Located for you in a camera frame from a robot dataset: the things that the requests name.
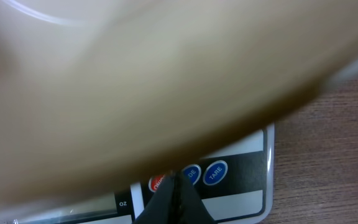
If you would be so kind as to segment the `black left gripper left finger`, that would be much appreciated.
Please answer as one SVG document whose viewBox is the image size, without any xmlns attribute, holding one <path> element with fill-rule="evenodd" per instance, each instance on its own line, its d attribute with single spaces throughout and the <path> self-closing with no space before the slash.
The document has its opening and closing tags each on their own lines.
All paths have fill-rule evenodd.
<svg viewBox="0 0 358 224">
<path fill-rule="evenodd" d="M 172 216 L 175 178 L 166 176 L 134 224 L 168 224 Z"/>
</svg>

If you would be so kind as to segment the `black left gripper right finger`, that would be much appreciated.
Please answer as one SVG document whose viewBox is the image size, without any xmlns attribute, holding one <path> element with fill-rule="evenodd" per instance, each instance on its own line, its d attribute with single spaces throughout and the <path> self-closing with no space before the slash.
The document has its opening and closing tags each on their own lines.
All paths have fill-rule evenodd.
<svg viewBox="0 0 358 224">
<path fill-rule="evenodd" d="M 193 184 L 179 172 L 175 174 L 175 224 L 216 224 Z"/>
</svg>

